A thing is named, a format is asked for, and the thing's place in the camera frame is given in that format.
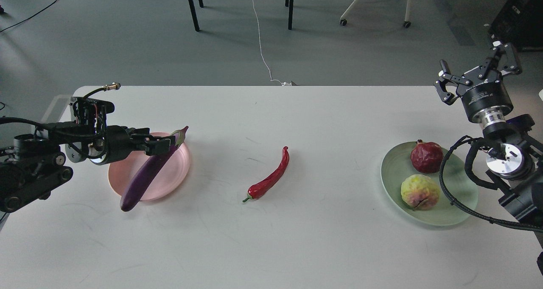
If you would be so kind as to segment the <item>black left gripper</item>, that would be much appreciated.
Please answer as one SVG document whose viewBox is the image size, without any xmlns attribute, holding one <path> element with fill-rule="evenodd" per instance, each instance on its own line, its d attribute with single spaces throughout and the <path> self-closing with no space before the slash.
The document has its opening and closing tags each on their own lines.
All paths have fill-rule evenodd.
<svg viewBox="0 0 543 289">
<path fill-rule="evenodd" d="M 175 145 L 175 136 L 155 137 L 149 128 L 128 128 L 111 125 L 106 129 L 104 149 L 101 156 L 91 159 L 95 165 L 107 165 L 126 159 L 135 151 L 145 152 L 148 156 L 164 155 Z"/>
</svg>

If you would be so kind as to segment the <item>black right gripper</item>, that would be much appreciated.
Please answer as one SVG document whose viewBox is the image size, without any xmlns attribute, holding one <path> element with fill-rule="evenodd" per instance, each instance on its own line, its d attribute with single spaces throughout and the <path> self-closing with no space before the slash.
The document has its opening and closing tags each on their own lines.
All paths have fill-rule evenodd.
<svg viewBox="0 0 543 289">
<path fill-rule="evenodd" d="M 490 55 L 470 79 L 452 74 L 444 59 L 440 60 L 440 66 L 438 79 L 434 83 L 438 96 L 449 106 L 460 98 L 471 123 L 481 122 L 479 113 L 484 109 L 497 107 L 503 115 L 513 110 L 503 79 L 508 75 L 518 76 L 523 69 L 512 43 L 493 42 Z"/>
</svg>

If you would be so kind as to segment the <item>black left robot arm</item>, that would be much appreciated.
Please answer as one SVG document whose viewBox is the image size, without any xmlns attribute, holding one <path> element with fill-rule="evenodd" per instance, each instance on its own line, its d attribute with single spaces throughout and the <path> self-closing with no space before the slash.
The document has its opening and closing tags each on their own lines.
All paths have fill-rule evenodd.
<svg viewBox="0 0 543 289">
<path fill-rule="evenodd" d="M 73 177 L 66 160 L 90 160 L 107 165 L 140 151 L 148 159 L 140 167 L 121 196 L 120 208 L 130 211 L 141 200 L 158 173 L 180 148 L 188 128 L 167 136 L 154 136 L 149 128 L 107 125 L 114 104 L 93 99 L 93 94 L 120 89 L 119 83 L 97 88 L 84 96 L 72 96 L 72 120 L 41 124 L 22 118 L 2 117 L 1 124 L 33 125 L 31 134 L 14 137 L 12 146 L 1 149 L 1 211 L 13 213 L 27 204 L 47 199 L 57 187 Z"/>
</svg>

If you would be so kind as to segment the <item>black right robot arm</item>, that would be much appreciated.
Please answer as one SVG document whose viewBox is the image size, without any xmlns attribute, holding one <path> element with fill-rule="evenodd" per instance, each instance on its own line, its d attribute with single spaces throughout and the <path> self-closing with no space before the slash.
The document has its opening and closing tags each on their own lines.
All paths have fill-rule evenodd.
<svg viewBox="0 0 543 289">
<path fill-rule="evenodd" d="M 439 185 L 450 204 L 461 211 L 502 227 L 530 231 L 542 242 L 543 173 L 542 143 L 531 137 L 535 121 L 528 114 L 506 119 L 513 104 L 504 77 L 522 72 L 511 43 L 495 41 L 482 64 L 456 76 L 440 60 L 441 71 L 434 86 L 443 103 L 461 100 L 468 121 L 481 127 L 483 136 L 460 138 L 444 155 L 438 171 Z M 468 208 L 446 187 L 444 169 L 453 151 L 463 144 L 470 148 L 464 172 L 477 186 L 500 190 L 499 204 L 515 218 L 513 222 L 489 217 Z"/>
</svg>

